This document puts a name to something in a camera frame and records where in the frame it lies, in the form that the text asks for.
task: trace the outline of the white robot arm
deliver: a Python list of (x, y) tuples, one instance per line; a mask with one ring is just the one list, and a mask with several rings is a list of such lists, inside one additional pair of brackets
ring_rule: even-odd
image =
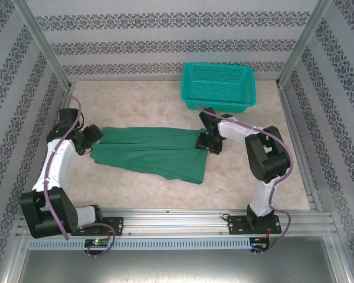
[[(61, 141), (77, 118), (77, 109), (66, 108), (59, 111), (59, 123), (47, 136), (47, 155), (42, 172), (31, 192), (23, 193), (20, 205), (31, 235), (34, 238), (59, 235), (61, 233), (51, 212), (46, 207), (44, 196), (45, 172), (55, 146)], [(103, 136), (96, 125), (81, 130), (78, 123), (74, 130), (61, 142), (48, 168), (47, 189), (50, 202), (67, 233), (74, 233), (83, 225), (102, 222), (103, 216), (97, 205), (75, 208), (63, 188), (67, 184), (68, 170), (73, 156), (83, 155)]]
[[(232, 139), (245, 146), (245, 138), (251, 134), (258, 134), (255, 130), (250, 130), (239, 124), (231, 123), (229, 121), (221, 121), (218, 124), (218, 130), (220, 136), (226, 139)], [(263, 180), (256, 180), (254, 187), (254, 194), (252, 201), (250, 202), (250, 208), (257, 216), (265, 216), (271, 212), (271, 208), (268, 204), (271, 189), (274, 183), (279, 177), (273, 179), (269, 183), (265, 183)]]
[[(212, 108), (206, 108), (205, 111), (215, 114)], [(256, 178), (254, 196), (247, 209), (247, 222), (253, 229), (262, 226), (274, 215), (269, 204), (270, 194), (276, 181), (285, 175), (290, 167), (288, 154), (279, 143), (256, 131), (256, 127), (243, 127), (235, 123), (236, 119), (229, 114), (222, 116), (226, 120), (204, 112), (199, 116), (206, 127), (206, 133), (201, 133), (198, 137), (197, 149), (219, 154), (225, 139), (233, 139), (246, 146), (250, 169)], [(278, 129), (273, 126), (260, 130), (282, 140)]]

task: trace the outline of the plastic basket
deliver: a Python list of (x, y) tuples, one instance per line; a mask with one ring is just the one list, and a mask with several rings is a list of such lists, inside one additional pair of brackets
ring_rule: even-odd
[(243, 112), (256, 101), (253, 70), (241, 65), (186, 63), (181, 99), (189, 109), (200, 103), (215, 111)]

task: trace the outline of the vented metal strip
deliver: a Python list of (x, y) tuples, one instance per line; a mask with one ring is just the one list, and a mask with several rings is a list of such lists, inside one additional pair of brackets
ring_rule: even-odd
[[(74, 251), (84, 249), (85, 239), (33, 239), (30, 251)], [(112, 249), (120, 251), (188, 250), (188, 249), (250, 249), (249, 238), (201, 239), (116, 239)]]

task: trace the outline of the metal profile bar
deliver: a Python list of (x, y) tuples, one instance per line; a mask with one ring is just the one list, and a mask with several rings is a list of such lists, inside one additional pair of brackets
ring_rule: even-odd
[(296, 63), (298, 62), (303, 50), (307, 46), (309, 40), (314, 34), (314, 30), (321, 21), (321, 18), (325, 14), (332, 0), (319, 0), (316, 7), (314, 8), (303, 32), (300, 34), (286, 64), (284, 65), (282, 72), (278, 78), (279, 85), (285, 85), (286, 81), (289, 79), (290, 74), (294, 70)]
[(324, 236), (323, 240), (337, 283), (354, 283), (339, 236)]
[[(76, 87), (76, 82), (71, 83), (69, 89), (68, 89), (68, 96), (73, 96), (73, 92), (75, 91), (75, 87)], [(64, 103), (62, 105), (62, 108), (69, 108), (69, 106), (71, 105), (71, 99), (67, 98), (66, 100), (64, 100)]]
[(19, 282), (22, 267), (24, 266), (30, 240), (26, 237), (15, 238), (11, 251), (8, 255), (8, 262), (5, 265), (4, 273), (0, 279), (1, 283)]
[(304, 156), (303, 145), (301, 144), (296, 125), (293, 122), (294, 121), (293, 115), (291, 113), (290, 107), (288, 106), (286, 94), (284, 93), (283, 87), (278, 88), (278, 93), (280, 96), (280, 101), (282, 104), (284, 116), (286, 118), (287, 127), (289, 128), (291, 141), (295, 149), (297, 164), (300, 169), (300, 174), (301, 174), (301, 178), (303, 179), (304, 187), (306, 188), (306, 190), (308, 190), (311, 193), (316, 210), (318, 212), (323, 212), (324, 209), (322, 207), (319, 194), (317, 192), (312, 175), (310, 173), (310, 169), (306, 157)]
[(312, 192), (307, 192), (306, 195), (307, 195), (309, 209), (316, 210), (316, 205), (314, 204)]
[(30, 10), (27, 0), (13, 0), (13, 4), (19, 12), (21, 18), (26, 23), (26, 26), (28, 27), (35, 42), (38, 44), (47, 62), (51, 66), (51, 69), (53, 69), (53, 72), (57, 76), (59, 83), (62, 85), (63, 90), (69, 90), (69, 86), (71, 83), (67, 77), (67, 74), (63, 70), (62, 65), (60, 64), (53, 48), (51, 47), (45, 34), (43, 33), (37, 19)]
[[(103, 209), (104, 216), (124, 217), (121, 238), (216, 238), (216, 237), (262, 237), (260, 235), (229, 235), (223, 213), (245, 215), (244, 210), (152, 210), (152, 209)], [(278, 214), (282, 229), (287, 225), (287, 216)], [(317, 213), (312, 210), (291, 211), (291, 226), (287, 236), (328, 236), (337, 234), (331, 213)], [(26, 221), (22, 218), (17, 236), (28, 233)]]

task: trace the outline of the green towel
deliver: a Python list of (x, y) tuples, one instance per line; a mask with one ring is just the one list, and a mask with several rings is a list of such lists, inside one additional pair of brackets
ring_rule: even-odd
[(97, 164), (201, 184), (207, 151), (196, 150), (195, 143), (203, 131), (106, 127), (103, 138), (93, 146), (90, 157)]

